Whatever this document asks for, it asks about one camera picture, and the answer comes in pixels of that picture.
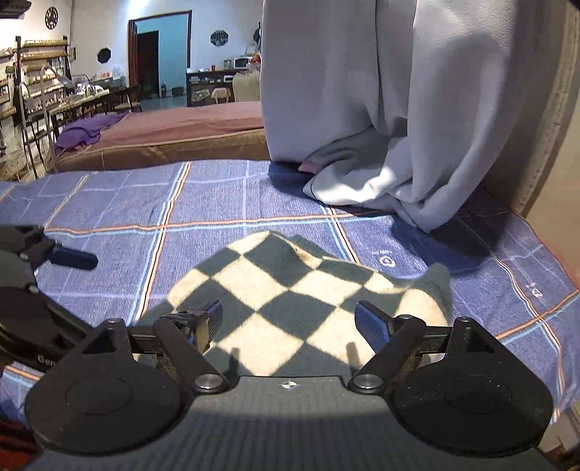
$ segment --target chair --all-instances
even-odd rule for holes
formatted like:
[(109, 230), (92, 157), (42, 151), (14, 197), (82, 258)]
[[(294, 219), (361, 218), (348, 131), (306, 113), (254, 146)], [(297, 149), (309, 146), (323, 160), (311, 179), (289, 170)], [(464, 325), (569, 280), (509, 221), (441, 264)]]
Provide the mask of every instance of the chair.
[(121, 103), (115, 106), (115, 111), (135, 111), (139, 110), (141, 113), (143, 109), (141, 108), (141, 102), (139, 101), (139, 92), (141, 91), (141, 85), (133, 85), (125, 90), (122, 90), (123, 95), (127, 95), (129, 103)]

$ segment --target blue wall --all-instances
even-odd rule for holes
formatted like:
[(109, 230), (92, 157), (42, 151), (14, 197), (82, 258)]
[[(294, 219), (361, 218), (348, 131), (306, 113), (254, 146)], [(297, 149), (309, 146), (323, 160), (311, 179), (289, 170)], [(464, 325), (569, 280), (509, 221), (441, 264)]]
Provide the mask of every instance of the blue wall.
[(159, 31), (159, 90), (161, 84), (167, 85), (168, 96), (174, 86), (186, 86), (187, 22), (187, 15), (136, 22), (138, 34)]

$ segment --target bed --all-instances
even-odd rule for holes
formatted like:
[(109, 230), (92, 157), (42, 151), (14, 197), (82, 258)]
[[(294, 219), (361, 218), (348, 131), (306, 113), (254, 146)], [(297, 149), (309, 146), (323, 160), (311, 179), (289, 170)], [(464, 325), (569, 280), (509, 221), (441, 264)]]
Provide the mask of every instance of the bed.
[[(427, 235), (392, 215), (322, 206), (304, 196), (307, 178), (294, 165), (247, 160), (67, 172), (0, 182), (0, 222), (43, 224), (51, 237), (98, 255), (92, 272), (47, 263), (37, 273), (44, 292), (92, 325), (135, 322), (193, 266), (256, 231), (300, 235), (399, 278), (441, 262), (452, 274), (453, 315), (475, 318), (522, 359), (548, 385), (555, 416), (580, 398), (580, 295), (525, 221), (477, 191)], [(7, 416), (23, 420), (38, 377), (6, 367)]]
[(57, 167), (129, 170), (213, 158), (270, 158), (260, 102), (130, 113), (105, 129), (98, 143), (59, 155)]

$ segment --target checkered cloth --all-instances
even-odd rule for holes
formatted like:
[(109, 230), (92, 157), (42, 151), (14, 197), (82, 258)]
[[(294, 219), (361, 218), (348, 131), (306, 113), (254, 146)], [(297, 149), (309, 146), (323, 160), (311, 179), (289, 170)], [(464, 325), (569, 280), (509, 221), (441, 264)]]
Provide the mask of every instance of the checkered cloth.
[(267, 231), (189, 271), (139, 323), (216, 299), (224, 319), (206, 358), (233, 375), (350, 376), (374, 355), (354, 325), (360, 300), (428, 325), (452, 322), (450, 277), (442, 265), (417, 280), (399, 280), (333, 258), (302, 237)]

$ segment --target silver bolt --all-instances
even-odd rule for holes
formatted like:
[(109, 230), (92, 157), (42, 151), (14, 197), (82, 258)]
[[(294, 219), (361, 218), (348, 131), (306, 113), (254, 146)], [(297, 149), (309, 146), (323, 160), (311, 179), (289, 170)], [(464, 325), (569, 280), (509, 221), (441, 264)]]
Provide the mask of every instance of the silver bolt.
[(376, 375), (358, 375), (353, 379), (353, 383), (355, 386), (359, 387), (360, 389), (375, 389), (377, 387), (381, 387), (383, 385), (383, 380)]
[(214, 389), (219, 388), (223, 384), (223, 379), (221, 376), (214, 375), (212, 373), (198, 376), (195, 379), (195, 385), (203, 389), (204, 391), (210, 392)]

